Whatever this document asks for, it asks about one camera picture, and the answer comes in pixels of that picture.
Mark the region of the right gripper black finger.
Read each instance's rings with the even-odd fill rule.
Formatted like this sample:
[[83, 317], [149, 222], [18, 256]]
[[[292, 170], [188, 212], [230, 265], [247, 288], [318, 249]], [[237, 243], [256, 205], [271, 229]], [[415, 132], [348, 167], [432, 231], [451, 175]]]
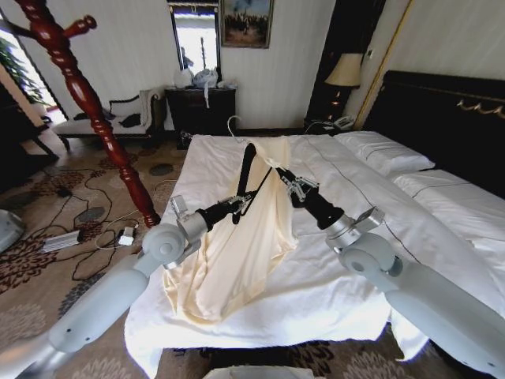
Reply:
[[312, 181], [312, 180], [310, 180], [310, 179], [299, 177], [299, 176], [296, 176], [296, 177], [300, 180], [300, 182], [302, 184], [303, 195], [306, 195], [312, 189], [318, 189], [319, 188], [319, 184], [316, 183], [316, 182], [314, 182], [314, 181]]
[[294, 198], [303, 198], [303, 189], [300, 180], [289, 170], [281, 167], [276, 167], [275, 169], [281, 181], [286, 185], [288, 195]]

